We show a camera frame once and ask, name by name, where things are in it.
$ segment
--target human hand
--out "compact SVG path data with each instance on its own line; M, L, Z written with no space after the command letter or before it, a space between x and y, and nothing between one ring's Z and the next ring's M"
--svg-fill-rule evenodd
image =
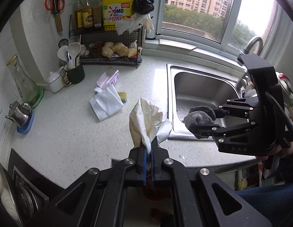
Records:
M285 156L285 157L290 155L290 154L292 154L293 153L293 142L291 142L291 147L290 148L282 149L280 145L275 145L273 150L271 151L271 153L269 155L267 155L267 156L256 156L256 158L259 159L259 160L267 160L268 156L274 155L274 154L276 154L276 153L278 153L280 151L282 152L283 156Z

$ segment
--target orange scissors handle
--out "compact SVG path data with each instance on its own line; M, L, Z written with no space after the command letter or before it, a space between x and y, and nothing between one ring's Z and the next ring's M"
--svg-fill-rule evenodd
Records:
M57 9L59 11L61 11L62 9L64 9L64 5L65 5L65 1L64 0L58 0Z
M53 8L53 0L50 0L50 7L48 7L48 1L49 0L44 1L44 7L46 8L46 10L51 11Z

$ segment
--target stainless steel teapot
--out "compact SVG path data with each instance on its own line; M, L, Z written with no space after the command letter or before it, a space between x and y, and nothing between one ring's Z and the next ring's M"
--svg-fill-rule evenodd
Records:
M19 104L18 101L15 101L13 104L10 104L9 108L9 115L6 116L6 119L16 123L18 127L23 127L30 119L31 107L29 104Z

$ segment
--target bottle label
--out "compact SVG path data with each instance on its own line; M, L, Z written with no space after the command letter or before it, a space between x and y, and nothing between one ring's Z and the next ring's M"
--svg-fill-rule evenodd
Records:
M94 26L101 27L101 10L100 7L93 7Z
M90 27L94 25L93 12L91 8L82 10L82 22L83 27Z
M130 19L132 15L132 2L111 3L103 6L104 25L110 25L117 20Z
M75 10L74 11L76 30L83 27L83 24L82 24L82 13L81 12L82 12L82 9L79 9L79 10Z

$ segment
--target white lid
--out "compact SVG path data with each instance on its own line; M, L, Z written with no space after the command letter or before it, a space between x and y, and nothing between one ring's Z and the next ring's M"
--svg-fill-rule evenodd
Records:
M59 72L50 72L50 76L47 79L48 84L53 83L59 77L60 77L60 73Z
M95 94L97 94L97 93L101 93L103 90L101 89L101 88L99 88L99 87L96 87L95 89L94 89L94 93Z

